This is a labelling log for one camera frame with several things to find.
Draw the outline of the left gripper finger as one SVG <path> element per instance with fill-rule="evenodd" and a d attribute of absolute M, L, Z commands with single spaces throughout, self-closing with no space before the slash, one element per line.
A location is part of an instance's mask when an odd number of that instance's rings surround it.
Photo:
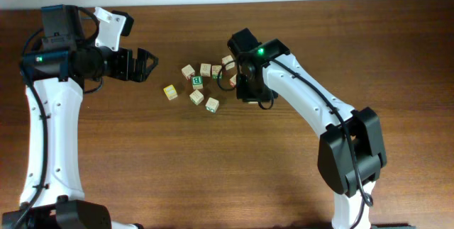
<path fill-rule="evenodd" d="M 159 59 L 154 54 L 143 48 L 138 48 L 137 60 L 142 62 L 147 62 L 148 60 L 151 60 L 153 62 L 159 61 Z"/>
<path fill-rule="evenodd" d="M 135 61 L 135 69 L 132 76 L 132 81 L 144 82 L 150 75 L 150 73 L 157 67 L 158 59 L 145 59 Z"/>

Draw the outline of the wooden red I block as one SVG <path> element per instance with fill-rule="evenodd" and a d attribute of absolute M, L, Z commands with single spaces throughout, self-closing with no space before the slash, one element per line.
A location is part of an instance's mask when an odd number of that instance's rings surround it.
<path fill-rule="evenodd" d="M 230 85 L 235 88 L 237 84 L 237 74 L 233 75 L 229 80 Z"/>

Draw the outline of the wooden K 9 block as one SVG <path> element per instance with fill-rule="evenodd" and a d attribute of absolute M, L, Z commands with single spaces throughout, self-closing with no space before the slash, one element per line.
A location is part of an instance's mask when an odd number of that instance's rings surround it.
<path fill-rule="evenodd" d="M 233 69 L 236 66 L 235 60 L 231 55 L 223 57 L 221 59 L 221 64 L 224 66 L 225 70 Z"/>

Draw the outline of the wooden block green edge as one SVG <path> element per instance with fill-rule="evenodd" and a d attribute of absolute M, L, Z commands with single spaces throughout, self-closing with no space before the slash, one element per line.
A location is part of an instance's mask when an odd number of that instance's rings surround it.
<path fill-rule="evenodd" d="M 223 70 L 221 65 L 211 66 L 211 76 L 213 79 L 221 79 L 223 77 Z"/>

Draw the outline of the wooden D block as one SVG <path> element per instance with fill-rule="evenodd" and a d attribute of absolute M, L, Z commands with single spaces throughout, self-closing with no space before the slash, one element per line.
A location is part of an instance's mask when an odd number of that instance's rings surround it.
<path fill-rule="evenodd" d="M 210 111 L 212 113 L 215 113 L 217 109 L 219 108 L 219 101 L 217 99 L 214 99 L 212 97 L 209 97 L 207 100 L 205 107 L 207 111 Z"/>

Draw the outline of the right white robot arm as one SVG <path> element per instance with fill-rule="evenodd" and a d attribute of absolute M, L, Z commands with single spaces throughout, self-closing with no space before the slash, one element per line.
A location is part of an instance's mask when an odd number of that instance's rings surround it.
<path fill-rule="evenodd" d="M 282 97 L 315 132 L 317 167 L 334 195 L 332 227 L 371 228 L 371 193 L 387 164 L 378 115 L 332 95 L 278 39 L 261 43 L 245 28 L 227 46 L 238 70 L 238 99 L 263 107 Z"/>

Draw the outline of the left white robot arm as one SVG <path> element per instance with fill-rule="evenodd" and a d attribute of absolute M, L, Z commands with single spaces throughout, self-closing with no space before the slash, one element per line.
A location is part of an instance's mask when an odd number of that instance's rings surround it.
<path fill-rule="evenodd" d="M 19 68 L 30 111 L 26 182 L 3 228 L 120 228 L 105 206 L 85 201 L 78 166 L 78 120 L 87 80 L 144 82 L 158 58 L 120 46 L 134 20 L 125 12 L 46 6 Z"/>

